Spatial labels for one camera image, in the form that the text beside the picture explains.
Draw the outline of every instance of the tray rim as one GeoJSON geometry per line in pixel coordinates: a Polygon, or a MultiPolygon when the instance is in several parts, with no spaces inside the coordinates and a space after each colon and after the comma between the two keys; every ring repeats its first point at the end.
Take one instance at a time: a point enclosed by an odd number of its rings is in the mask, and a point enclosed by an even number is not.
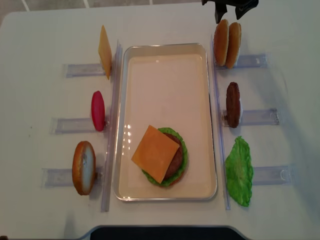
{"type": "Polygon", "coordinates": [[[212,114],[212,110],[211,110],[211,106],[212,106],[212,103],[211,103],[211,100],[210,100],[210,77],[209,77],[209,68],[208,68],[208,54],[207,54],[207,51],[205,49],[205,47],[198,43],[198,42],[193,42],[193,43],[177,43],[177,44],[160,44],[160,45],[141,45],[141,46],[130,46],[128,47],[124,54],[123,54],[123,62],[122,62],[122,71],[121,71],[121,91],[120,91],[120,96],[119,96],[119,108],[118,108],[118,114],[117,114],[117,125],[116,125],[116,145],[118,145],[118,137],[119,137],[119,125],[120,125],[120,113],[121,113],[121,98],[122,98],[122,83],[123,83],[123,78],[124,78],[124,65],[125,65],[125,59],[126,59],[126,55],[128,54],[128,51],[130,51],[131,49],[139,49],[139,48],[158,48],[158,47],[173,47],[173,46],[184,46],[184,45],[197,45],[199,47],[201,47],[203,50],[204,50],[204,55],[205,55],[205,69],[206,69],[206,79],[207,79],[207,90],[208,90],[208,100],[209,100],[209,110],[210,110],[210,128],[211,128],[211,139],[212,139],[212,149],[213,149],[213,167],[214,167],[214,171],[215,171],[215,189],[212,193],[212,195],[208,196],[208,197],[126,197],[126,198],[123,198],[121,196],[119,196],[115,190],[116,188],[116,182],[115,182],[115,177],[116,177],[116,174],[115,174],[115,171],[116,171],[116,167],[117,167],[117,147],[114,149],[114,157],[113,157],[113,160],[114,160],[114,169],[113,169],[113,176],[112,176],[112,190],[113,190],[113,193],[115,195],[115,197],[122,201],[122,202],[163,202],[163,201],[166,201],[166,202],[176,202],[176,201],[179,201],[179,202],[189,202],[189,201],[208,201],[210,199],[212,199],[216,193],[217,193],[217,190],[218,190],[218,176],[217,176],[217,166],[216,166],[216,154],[215,154],[215,143],[214,143],[214,133],[213,133],[213,114],[212,114]]]}

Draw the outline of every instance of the brown patty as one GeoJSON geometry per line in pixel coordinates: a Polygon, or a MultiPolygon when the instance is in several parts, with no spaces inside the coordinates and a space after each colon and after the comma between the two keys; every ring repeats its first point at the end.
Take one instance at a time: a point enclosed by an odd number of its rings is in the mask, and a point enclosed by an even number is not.
{"type": "Polygon", "coordinates": [[[180,166],[182,164],[182,160],[183,160],[183,153],[182,153],[182,144],[181,144],[180,140],[176,136],[173,136],[170,133],[164,133],[164,134],[167,137],[169,137],[170,139],[172,139],[173,141],[175,141],[177,144],[180,145],[178,150],[176,151],[169,167],[168,167],[168,170],[165,173],[164,178],[163,178],[163,180],[167,180],[172,175],[174,175],[176,173],[176,171],[180,168],[180,166]]]}
{"type": "Polygon", "coordinates": [[[231,82],[226,90],[226,120],[231,128],[236,128],[239,125],[240,108],[238,84],[231,82]]]}

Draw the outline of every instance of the stacked buns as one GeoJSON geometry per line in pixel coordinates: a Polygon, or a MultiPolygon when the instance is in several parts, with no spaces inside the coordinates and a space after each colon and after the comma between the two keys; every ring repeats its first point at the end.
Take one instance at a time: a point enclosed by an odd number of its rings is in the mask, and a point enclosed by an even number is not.
{"type": "Polygon", "coordinates": [[[213,42],[216,64],[232,69],[239,57],[241,25],[234,22],[229,26],[228,20],[221,20],[216,26],[213,42]]]}

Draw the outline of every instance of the green lettuce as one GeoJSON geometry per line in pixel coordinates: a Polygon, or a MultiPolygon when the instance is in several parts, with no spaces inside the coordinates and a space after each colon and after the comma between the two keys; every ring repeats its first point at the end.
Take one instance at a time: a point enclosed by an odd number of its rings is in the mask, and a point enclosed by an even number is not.
{"type": "Polygon", "coordinates": [[[171,135],[177,137],[180,140],[180,142],[182,144],[182,163],[181,163],[181,166],[175,172],[174,175],[172,175],[171,177],[169,177],[166,180],[163,180],[161,183],[158,183],[146,171],[142,170],[142,172],[144,173],[146,178],[149,180],[149,182],[151,182],[152,184],[155,184],[155,185],[161,186],[161,187],[169,187],[170,184],[172,182],[174,182],[175,180],[177,180],[181,176],[181,174],[185,171],[185,169],[187,167],[187,164],[188,164],[188,151],[187,151],[187,147],[186,147],[186,144],[185,144],[185,141],[183,140],[183,138],[179,135],[179,133],[174,131],[172,128],[170,128],[170,127],[162,127],[162,128],[158,128],[158,130],[160,132],[162,132],[162,133],[171,134],[171,135]]]}
{"type": "Polygon", "coordinates": [[[225,172],[229,195],[241,206],[248,207],[252,196],[254,169],[249,144],[241,136],[235,139],[225,160],[225,172]]]}

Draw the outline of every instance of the cheese slice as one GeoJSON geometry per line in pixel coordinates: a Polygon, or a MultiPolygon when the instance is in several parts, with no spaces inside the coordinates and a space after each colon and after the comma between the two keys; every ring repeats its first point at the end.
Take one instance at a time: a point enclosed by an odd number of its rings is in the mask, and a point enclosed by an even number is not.
{"type": "Polygon", "coordinates": [[[161,183],[178,148],[178,143],[149,125],[131,160],[161,183]]]}
{"type": "Polygon", "coordinates": [[[109,79],[111,72],[111,64],[112,64],[112,53],[111,48],[107,36],[107,32],[105,26],[102,25],[100,32],[100,42],[98,52],[100,55],[100,59],[105,70],[105,75],[109,79]]]}

